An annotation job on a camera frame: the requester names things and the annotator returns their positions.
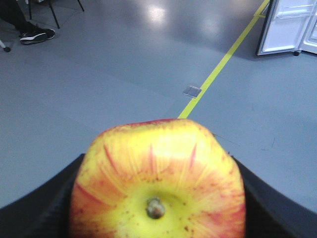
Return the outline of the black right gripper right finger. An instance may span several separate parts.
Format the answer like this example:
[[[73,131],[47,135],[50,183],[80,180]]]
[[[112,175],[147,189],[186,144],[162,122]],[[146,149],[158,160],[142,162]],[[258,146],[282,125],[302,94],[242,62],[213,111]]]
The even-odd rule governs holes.
[[[286,197],[234,158],[245,188],[247,238],[315,238],[317,214]]]

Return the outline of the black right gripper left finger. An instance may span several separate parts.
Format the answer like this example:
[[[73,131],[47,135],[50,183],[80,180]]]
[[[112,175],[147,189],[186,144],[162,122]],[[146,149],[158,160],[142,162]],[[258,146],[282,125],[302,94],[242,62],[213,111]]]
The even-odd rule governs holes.
[[[81,154],[53,178],[0,210],[2,238],[67,238],[74,181]]]

